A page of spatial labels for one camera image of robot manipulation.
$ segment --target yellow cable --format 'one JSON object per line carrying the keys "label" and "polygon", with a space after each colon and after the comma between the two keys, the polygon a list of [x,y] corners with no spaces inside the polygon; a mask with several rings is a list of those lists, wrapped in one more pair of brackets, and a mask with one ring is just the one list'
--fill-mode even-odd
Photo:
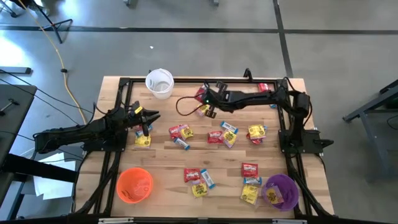
{"label": "yellow cable", "polygon": [[[40,27],[40,29],[43,31],[43,33],[45,34],[45,36],[48,38],[48,40],[50,41],[51,45],[54,47],[54,49],[55,49],[55,51],[56,51],[56,53],[57,53],[57,55],[58,55],[58,58],[60,59],[62,68],[65,69],[65,67],[64,67],[64,65],[63,65],[62,57],[61,57],[61,55],[60,55],[60,52],[58,51],[58,48],[55,46],[55,44],[54,44],[54,42],[52,41],[52,39],[49,37],[49,35],[46,33],[46,31],[43,29],[43,27],[42,27],[42,26],[40,25],[40,23],[37,21],[37,19],[32,15],[32,13],[26,8],[26,6],[24,5],[24,3],[23,3],[21,0],[18,0],[18,1],[19,1],[19,3],[24,7],[24,9],[29,13],[29,15],[33,18],[33,20],[35,21],[35,23]],[[67,89],[67,92],[69,93],[70,98],[72,98],[72,100],[75,102],[76,106],[77,106],[78,109],[79,109],[81,118],[83,118],[83,122],[84,122],[84,124],[86,124],[86,123],[87,123],[86,117],[85,117],[85,115],[83,114],[83,112],[82,112],[82,110],[81,110],[81,108],[80,108],[79,103],[77,102],[77,100],[76,100],[75,97],[73,96],[72,92],[69,90],[69,86],[68,86],[68,82],[67,82],[67,74],[66,74],[65,72],[62,72],[62,73],[63,73],[63,82],[64,82],[64,84],[65,84],[65,89]]]}

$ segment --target concrete floor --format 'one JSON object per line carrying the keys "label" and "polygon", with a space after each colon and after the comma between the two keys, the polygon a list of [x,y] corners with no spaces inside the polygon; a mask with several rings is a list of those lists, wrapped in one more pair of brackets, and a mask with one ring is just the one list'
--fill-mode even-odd
{"label": "concrete floor", "polygon": [[[207,0],[138,0],[130,8],[122,0],[49,3],[54,21],[71,17],[74,26],[276,28],[271,0],[220,0],[219,8]],[[279,4],[286,29],[398,29],[397,1],[281,0]],[[18,12],[23,14],[17,19],[1,12],[0,24],[34,26],[29,15]],[[49,34],[55,40],[54,33]],[[175,76],[240,77],[249,67],[257,77],[285,76],[278,34],[69,32],[62,36],[65,43],[57,46],[70,71],[70,89],[88,109],[97,100],[105,75],[145,75],[149,69],[166,68]],[[398,77],[397,37],[286,35],[286,39],[294,77],[305,79],[312,97],[315,124],[324,138],[335,140],[324,157],[335,213],[396,223],[397,182],[365,181],[367,164],[374,163],[372,149],[360,121],[346,124],[341,117]],[[43,33],[0,30],[0,49],[0,65],[33,68],[32,75],[20,77],[72,102],[63,88],[57,55]],[[81,121],[75,108],[56,106]],[[19,134],[31,136],[69,125],[73,123],[59,112],[35,100]],[[32,147],[32,142],[17,138],[12,152],[22,154]],[[53,200],[38,210],[22,208],[20,215],[61,215],[68,212],[69,203]],[[6,205],[0,209],[0,218]]]}

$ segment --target purple plastic bowl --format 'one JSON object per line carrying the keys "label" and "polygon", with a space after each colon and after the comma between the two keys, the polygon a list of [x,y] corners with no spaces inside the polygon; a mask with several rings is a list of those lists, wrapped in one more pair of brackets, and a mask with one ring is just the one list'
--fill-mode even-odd
{"label": "purple plastic bowl", "polygon": [[[266,190],[275,185],[278,186],[284,202],[273,205],[267,198]],[[299,190],[294,181],[285,174],[277,174],[270,177],[267,180],[267,183],[262,187],[261,193],[266,202],[281,211],[289,211],[296,206],[297,202],[299,202]]]}

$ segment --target wooden table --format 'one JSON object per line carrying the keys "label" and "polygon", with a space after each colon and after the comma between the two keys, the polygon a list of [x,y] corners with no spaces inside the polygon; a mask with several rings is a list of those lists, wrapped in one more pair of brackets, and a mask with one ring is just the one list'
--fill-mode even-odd
{"label": "wooden table", "polygon": [[[119,78],[104,77],[98,98],[98,108],[102,111],[114,107]],[[291,81],[295,89],[306,91],[303,79],[295,78]],[[154,189],[149,198],[135,205],[124,203],[115,194],[111,216],[293,218],[293,211],[280,212],[261,198],[257,200],[256,206],[239,199],[243,187],[242,162],[258,164],[259,175],[263,177],[263,181],[274,174],[287,173],[285,157],[280,152],[277,137],[280,129],[277,110],[268,105],[248,106],[233,114],[218,111],[215,119],[199,117],[197,114],[178,115],[175,110],[177,99],[193,96],[200,86],[199,83],[175,83],[172,96],[167,100],[158,100],[146,88],[145,83],[134,84],[131,102],[139,100],[144,108],[159,110],[161,117],[153,123],[150,149],[135,149],[135,135],[129,133],[119,173],[132,167],[142,167],[152,174]],[[258,91],[256,84],[229,84],[228,89]],[[178,108],[182,113],[187,113],[197,105],[196,100],[186,99],[180,102]],[[99,113],[95,114],[95,118],[101,116]],[[207,144],[207,133],[221,130],[221,121],[227,121],[239,128],[238,141],[231,149],[225,145]],[[188,151],[170,139],[169,128],[178,124],[189,124],[195,133],[194,137],[187,139],[191,145]],[[254,145],[246,139],[247,128],[251,124],[264,124],[269,127],[267,138],[261,145]],[[306,128],[311,127],[312,118],[306,125]],[[93,152],[83,164],[76,189],[76,209],[86,202],[97,187],[103,157],[104,152]],[[333,213],[322,163],[314,155],[303,154],[302,157],[309,189],[325,210]],[[207,168],[216,187],[209,190],[206,197],[195,198],[190,184],[183,180],[184,167]],[[107,192],[108,187],[104,191],[101,211],[106,203]]]}

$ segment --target orange bowl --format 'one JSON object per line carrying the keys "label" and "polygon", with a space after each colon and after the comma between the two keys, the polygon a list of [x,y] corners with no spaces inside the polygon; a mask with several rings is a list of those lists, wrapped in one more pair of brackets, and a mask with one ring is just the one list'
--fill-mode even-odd
{"label": "orange bowl", "polygon": [[116,184],[119,198],[126,203],[138,203],[152,192],[154,181],[148,171],[135,167],[120,174]]}

